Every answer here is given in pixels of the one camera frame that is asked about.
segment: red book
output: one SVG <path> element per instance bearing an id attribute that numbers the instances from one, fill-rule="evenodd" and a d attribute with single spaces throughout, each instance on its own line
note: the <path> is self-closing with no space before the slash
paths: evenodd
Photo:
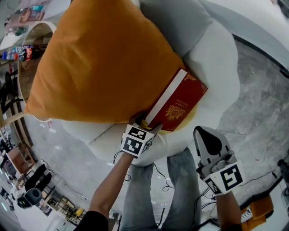
<path id="1" fill-rule="evenodd" d="M 173 132 L 207 90 L 200 80 L 180 69 L 145 118 L 148 127 L 163 124 L 162 130 Z"/>

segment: person's leg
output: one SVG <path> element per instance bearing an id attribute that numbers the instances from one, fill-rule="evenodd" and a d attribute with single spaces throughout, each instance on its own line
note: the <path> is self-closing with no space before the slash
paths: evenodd
<path id="1" fill-rule="evenodd" d="M 146 167 L 130 166 L 128 189 L 121 218 L 121 231 L 151 230 L 158 226 L 154 219 L 150 198 L 150 184 L 154 164 Z"/>
<path id="2" fill-rule="evenodd" d="M 200 199 L 197 203 L 196 214 L 194 209 L 200 190 L 194 158 L 189 148 L 178 155 L 168 157 L 168 173 L 175 193 L 162 230 L 189 231 L 192 226 L 200 224 L 201 213 Z"/>
<path id="3" fill-rule="evenodd" d="M 35 188 L 38 188 L 40 191 L 43 191 L 45 187 L 49 184 L 51 181 L 52 175 L 48 173 L 36 186 Z"/>
<path id="4" fill-rule="evenodd" d="M 25 190 L 28 191 L 35 187 L 37 181 L 42 176 L 42 174 L 46 171 L 46 167 L 42 164 L 39 168 L 36 169 L 35 173 L 28 179 L 25 183 Z"/>

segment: cushion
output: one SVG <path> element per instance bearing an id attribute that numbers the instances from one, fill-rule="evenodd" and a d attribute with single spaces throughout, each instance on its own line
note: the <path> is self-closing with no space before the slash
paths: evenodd
<path id="1" fill-rule="evenodd" d="M 129 0 L 74 0 L 44 53 L 25 111 L 122 123 L 148 110 L 181 58 Z"/>
<path id="2" fill-rule="evenodd" d="M 140 7 L 181 57 L 198 43 L 212 23 L 198 0 L 140 0 Z"/>

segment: gray cushion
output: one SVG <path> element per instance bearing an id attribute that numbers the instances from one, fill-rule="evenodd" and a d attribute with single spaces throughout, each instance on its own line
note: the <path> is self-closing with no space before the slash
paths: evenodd
<path id="1" fill-rule="evenodd" d="M 140 7 L 181 57 L 198 43 L 212 23 L 198 0 L 140 0 Z"/>

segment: orange pillow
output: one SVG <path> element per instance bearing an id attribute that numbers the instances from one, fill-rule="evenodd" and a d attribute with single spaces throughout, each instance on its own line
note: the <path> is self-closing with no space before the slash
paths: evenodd
<path id="1" fill-rule="evenodd" d="M 25 111 L 122 123 L 149 109 L 184 68 L 130 0 L 74 0 L 42 57 Z"/>

